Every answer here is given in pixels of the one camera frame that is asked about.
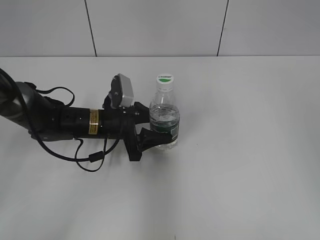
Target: robotic arm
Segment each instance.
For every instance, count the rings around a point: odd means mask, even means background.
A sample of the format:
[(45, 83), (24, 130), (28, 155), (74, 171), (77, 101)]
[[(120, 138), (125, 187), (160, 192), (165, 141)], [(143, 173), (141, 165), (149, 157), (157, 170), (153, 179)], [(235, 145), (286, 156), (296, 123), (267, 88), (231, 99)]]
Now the robotic arm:
[[(119, 140), (123, 140), (130, 161), (140, 161), (142, 152), (161, 144), (172, 142), (172, 136), (142, 128), (136, 133), (136, 124), (148, 123), (149, 108), (135, 102), (131, 81), (118, 74), (111, 82), (111, 90), (104, 99), (103, 109), (70, 107), (74, 101), (63, 102), (42, 96), (49, 91), (38, 90), (29, 82), (15, 82), (0, 68), (0, 115), (26, 128), (49, 154), (72, 162), (95, 162), (104, 159)], [(116, 139), (107, 151), (90, 154), (88, 158), (71, 158), (50, 150), (44, 142), (72, 139)]]

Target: water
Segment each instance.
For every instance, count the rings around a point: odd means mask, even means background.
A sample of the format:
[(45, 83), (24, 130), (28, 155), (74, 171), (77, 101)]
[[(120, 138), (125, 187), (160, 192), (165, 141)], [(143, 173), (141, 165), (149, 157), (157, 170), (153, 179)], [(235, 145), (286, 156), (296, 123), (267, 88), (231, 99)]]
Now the water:
[(158, 133), (170, 133), (173, 142), (157, 146), (161, 150), (172, 149), (177, 144), (180, 113), (176, 106), (169, 104), (155, 105), (150, 109), (150, 128)]

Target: table surface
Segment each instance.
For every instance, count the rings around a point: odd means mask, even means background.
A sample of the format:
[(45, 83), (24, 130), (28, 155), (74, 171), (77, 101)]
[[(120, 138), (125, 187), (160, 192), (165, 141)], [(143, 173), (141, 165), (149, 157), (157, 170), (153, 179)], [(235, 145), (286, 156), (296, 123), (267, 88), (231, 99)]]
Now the table surface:
[[(70, 88), (84, 108), (102, 106), (118, 73), (148, 105), (156, 76), (171, 73), (181, 116), (177, 147), (129, 162), (121, 141), (96, 173), (0, 118), (0, 239), (320, 238), (319, 56), (8, 57), (0, 67), (42, 90)], [(47, 145), (72, 157), (78, 142)], [(87, 140), (79, 157), (102, 146)]]

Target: white wall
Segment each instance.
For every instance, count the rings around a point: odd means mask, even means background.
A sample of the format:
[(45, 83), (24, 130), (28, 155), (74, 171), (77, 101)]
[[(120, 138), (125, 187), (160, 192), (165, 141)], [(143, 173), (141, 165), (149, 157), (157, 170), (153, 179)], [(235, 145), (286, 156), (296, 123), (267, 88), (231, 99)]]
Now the white wall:
[(87, 0), (98, 56), (215, 56), (226, 0)]
[(94, 56), (83, 0), (1, 0), (0, 56)]
[(319, 55), (319, 0), (230, 0), (220, 56)]
[[(215, 56), (228, 0), (87, 0), (98, 56)], [(230, 0), (219, 56), (320, 55), (319, 0)], [(1, 0), (0, 57), (94, 56), (85, 0)]]

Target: black cable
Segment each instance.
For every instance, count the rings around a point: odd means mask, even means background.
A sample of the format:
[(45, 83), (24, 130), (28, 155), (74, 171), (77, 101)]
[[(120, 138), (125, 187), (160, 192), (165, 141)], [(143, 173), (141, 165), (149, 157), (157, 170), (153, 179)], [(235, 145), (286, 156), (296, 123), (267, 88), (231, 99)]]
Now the black cable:
[(21, 104), (21, 108), (22, 108), (22, 111), (28, 121), (28, 124), (30, 126), (30, 130), (32, 132), (32, 135), (35, 137), (35, 139), (37, 140), (37, 142), (39, 143), (39, 145), (49, 154), (51, 154), (52, 156), (56, 157), (56, 158), (59, 158), (59, 159), (62, 159), (62, 160), (66, 160), (66, 161), (70, 161), (70, 162), (75, 162), (75, 161), (78, 161), (78, 162), (87, 162), (87, 161), (90, 161), (91, 159), (89, 157), (87, 158), (79, 158), (79, 159), (74, 159), (74, 158), (71, 158), (71, 157), (67, 157), (67, 156), (63, 156), (63, 155), (60, 155), (54, 151), (52, 151), (50, 148), (48, 148), (44, 142), (42, 141), (41, 137), (39, 136), (35, 126), (34, 126), (34, 123), (31, 119), (31, 116), (30, 116), (30, 113), (29, 113), (29, 109), (26, 105), (26, 102), (24, 100), (24, 98), (22, 97), (22, 94), (21, 94), (21, 91), (18, 87), (18, 85), (16, 84), (16, 82), (5, 72), (3, 71), (1, 68), (0, 68), (0, 74), (3, 75), (6, 80), (9, 82), (9, 84), (12, 86), (12, 89), (15, 91), (15, 94), (17, 95), (18, 97), (18, 100)]
[(100, 164), (100, 166), (99, 166), (97, 169), (94, 169), (94, 170), (87, 169), (87, 168), (81, 166), (81, 164), (77, 161), (77, 154), (78, 154), (78, 151), (79, 151), (79, 149), (81, 148), (81, 146), (84, 144), (84, 140), (81, 139), (81, 138), (74, 138), (74, 140), (80, 141), (80, 144), (79, 144), (78, 148), (76, 149), (75, 155), (74, 155), (74, 159), (75, 159), (76, 164), (79, 166), (79, 168), (81, 168), (82, 170), (85, 170), (85, 171), (87, 171), (87, 172), (90, 172), (90, 173), (97, 172), (97, 171), (102, 167), (102, 165), (104, 164), (105, 157), (106, 157), (106, 155), (107, 155), (107, 154), (105, 154), (105, 152), (106, 152), (106, 146), (107, 146), (107, 138), (104, 139), (104, 144), (103, 144), (103, 158), (102, 158), (101, 164)]
[(74, 155), (74, 159), (75, 159), (76, 164), (77, 164), (82, 170), (85, 170), (85, 171), (90, 172), (90, 173), (94, 173), (94, 172), (98, 171), (98, 170), (102, 167), (102, 165), (104, 164), (105, 156), (106, 156), (107, 154), (109, 154), (113, 149), (115, 149), (115, 147), (118, 145), (118, 143), (119, 143), (119, 141), (120, 141), (120, 139), (121, 139), (123, 130), (124, 130), (124, 125), (123, 125), (123, 123), (122, 123), (122, 121), (121, 121), (121, 126), (120, 126), (119, 135), (118, 135), (118, 137), (116, 138), (116, 140), (114, 141), (114, 143), (112, 144), (112, 146), (111, 146), (107, 151), (106, 151), (107, 138), (104, 139), (104, 144), (103, 144), (103, 159), (102, 159), (102, 161), (101, 161), (100, 166), (99, 166), (97, 169), (94, 169), (94, 170), (87, 169), (87, 168), (81, 166), (81, 164), (77, 161), (77, 154), (78, 154), (78, 151), (79, 151), (79, 149), (81, 148), (81, 146), (84, 144), (84, 140), (81, 139), (81, 138), (76, 138), (76, 137), (75, 137), (74, 140), (80, 141), (80, 144), (79, 144), (78, 148), (76, 149), (75, 155)]
[(75, 102), (76, 96), (70, 89), (68, 89), (68, 88), (66, 88), (64, 86), (56, 86), (56, 87), (51, 88), (49, 90), (38, 90), (38, 89), (35, 89), (35, 90), (36, 90), (37, 93), (40, 93), (40, 94), (50, 94), (54, 90), (57, 90), (57, 89), (64, 89), (64, 90), (67, 90), (69, 93), (72, 94), (72, 100), (68, 104), (65, 105), (66, 107), (70, 107)]

